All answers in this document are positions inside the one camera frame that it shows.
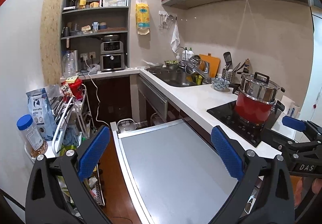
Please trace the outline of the right hand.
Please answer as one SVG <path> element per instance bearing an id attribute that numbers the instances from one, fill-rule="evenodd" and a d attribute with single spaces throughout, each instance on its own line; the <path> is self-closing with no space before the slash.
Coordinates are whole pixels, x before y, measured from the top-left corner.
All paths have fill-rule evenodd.
<path id="1" fill-rule="evenodd" d="M 321 190 L 321 179 L 309 180 L 309 178 L 305 177 L 299 179 L 294 193 L 295 208 L 298 207 L 309 190 L 312 190 L 314 194 L 318 194 Z"/>

